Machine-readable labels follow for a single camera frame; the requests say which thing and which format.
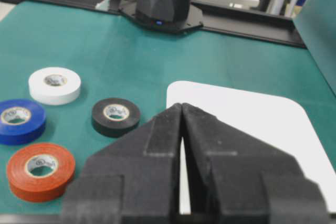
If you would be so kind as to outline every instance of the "red tape roll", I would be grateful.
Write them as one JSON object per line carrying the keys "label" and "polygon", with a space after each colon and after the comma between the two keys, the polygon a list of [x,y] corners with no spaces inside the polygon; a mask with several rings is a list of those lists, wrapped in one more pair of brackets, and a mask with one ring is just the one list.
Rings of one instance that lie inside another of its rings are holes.
{"label": "red tape roll", "polygon": [[[47,166],[52,172],[34,176],[33,169]],[[73,155],[62,146],[33,144],[17,151],[7,165],[7,178],[12,192],[20,199],[43,202],[61,196],[75,173]]]}

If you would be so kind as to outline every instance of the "black aluminum frame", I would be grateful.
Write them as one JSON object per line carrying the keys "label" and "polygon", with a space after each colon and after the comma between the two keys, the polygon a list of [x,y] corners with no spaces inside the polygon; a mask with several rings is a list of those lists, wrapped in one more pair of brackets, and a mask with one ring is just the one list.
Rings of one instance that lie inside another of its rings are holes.
{"label": "black aluminum frame", "polygon": [[[24,0],[0,1],[18,4]],[[92,4],[88,5],[83,0],[30,1],[39,1],[97,11]],[[107,12],[114,15],[122,15],[118,9],[121,0],[111,1],[111,8]],[[230,7],[218,7],[197,1],[192,1],[192,4],[203,11],[204,27],[202,29],[204,30],[306,48],[303,40],[294,26],[292,19],[268,15],[258,11],[242,10]]]}

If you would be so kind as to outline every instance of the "green panel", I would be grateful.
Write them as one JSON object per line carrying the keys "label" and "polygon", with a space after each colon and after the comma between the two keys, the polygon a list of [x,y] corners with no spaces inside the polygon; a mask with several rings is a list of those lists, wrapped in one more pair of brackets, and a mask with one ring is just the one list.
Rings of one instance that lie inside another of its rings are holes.
{"label": "green panel", "polygon": [[309,51],[336,92],[336,1],[307,0],[295,25]]}
{"label": "green panel", "polygon": [[[143,30],[120,16],[24,2],[0,23],[0,59],[0,100],[29,99],[28,78],[40,68],[66,67],[81,76],[78,100],[44,106],[47,130],[36,141],[69,149],[77,176],[89,155],[113,142],[91,127],[91,108],[98,100],[131,100],[142,111],[144,123],[165,109],[166,89],[177,80],[299,102],[336,166],[335,97],[305,49],[206,31],[166,35]],[[58,213],[60,199],[32,204],[10,192],[5,166],[21,147],[0,146],[0,213]]]}

